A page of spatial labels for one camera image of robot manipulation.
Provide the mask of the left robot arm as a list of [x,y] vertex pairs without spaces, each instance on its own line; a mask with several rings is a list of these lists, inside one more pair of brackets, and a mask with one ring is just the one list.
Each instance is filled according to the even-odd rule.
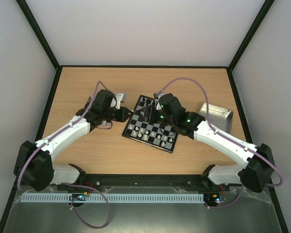
[[36,142],[25,141],[19,148],[14,174],[17,187],[25,183],[36,191],[50,184],[75,184],[81,169],[73,164],[56,166],[56,157],[80,137],[107,122],[125,122],[132,111],[121,104],[125,93],[99,90],[61,128]]

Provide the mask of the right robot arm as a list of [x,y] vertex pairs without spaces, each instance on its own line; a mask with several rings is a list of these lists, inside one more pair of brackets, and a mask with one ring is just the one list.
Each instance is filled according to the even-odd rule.
[[260,193],[269,185],[275,168],[268,160],[272,150],[266,144],[256,146],[233,137],[202,115],[187,111],[172,94],[159,95],[153,104],[138,107],[137,113],[144,122],[171,126],[178,134],[205,143],[236,162],[234,166],[208,166],[202,178],[205,189],[232,183]]

